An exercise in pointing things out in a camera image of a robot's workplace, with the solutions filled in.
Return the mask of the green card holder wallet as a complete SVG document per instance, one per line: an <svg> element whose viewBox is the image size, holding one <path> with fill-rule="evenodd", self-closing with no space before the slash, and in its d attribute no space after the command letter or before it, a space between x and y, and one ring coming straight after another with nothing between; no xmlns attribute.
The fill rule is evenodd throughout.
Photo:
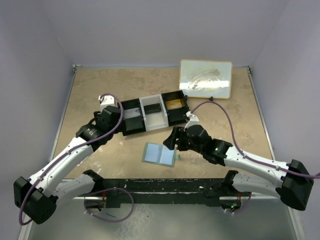
<svg viewBox="0 0 320 240"><path fill-rule="evenodd" d="M147 142L144 146L143 163L174 167L176 160L180 159L181 157L176 150L169 150L163 144Z"/></svg>

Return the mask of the black white sorting tray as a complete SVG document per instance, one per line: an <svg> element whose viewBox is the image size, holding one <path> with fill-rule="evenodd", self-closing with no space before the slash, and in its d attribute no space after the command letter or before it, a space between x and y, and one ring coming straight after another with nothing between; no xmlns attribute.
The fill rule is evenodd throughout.
<svg viewBox="0 0 320 240"><path fill-rule="evenodd" d="M190 110L182 90L122 101L124 136L155 131L186 123Z"/></svg>

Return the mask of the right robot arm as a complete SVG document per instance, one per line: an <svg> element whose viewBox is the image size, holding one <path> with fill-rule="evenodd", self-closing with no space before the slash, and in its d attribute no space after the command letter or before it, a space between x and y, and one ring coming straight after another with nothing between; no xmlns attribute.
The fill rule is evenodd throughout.
<svg viewBox="0 0 320 240"><path fill-rule="evenodd" d="M288 207L304 211L314 185L314 179L304 164L270 160L237 149L230 142L212 138L201 125L188 128L175 126L163 145L169 150L194 151L214 165L237 168L251 173L236 173L222 183L228 196L237 192L254 192L279 198Z"/></svg>

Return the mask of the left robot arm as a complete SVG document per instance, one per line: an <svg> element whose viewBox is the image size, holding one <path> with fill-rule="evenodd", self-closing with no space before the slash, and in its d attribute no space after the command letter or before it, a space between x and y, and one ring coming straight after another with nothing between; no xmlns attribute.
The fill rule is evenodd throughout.
<svg viewBox="0 0 320 240"><path fill-rule="evenodd" d="M103 191L104 179L93 170L84 171L74 180L63 179L83 160L90 157L100 146L112 139L123 120L122 105L108 105L81 126L75 136L51 162L28 178L19 177L13 184L14 203L19 208L21 226L27 215L36 224L47 221L59 205L74 197L90 194L98 196Z"/></svg>

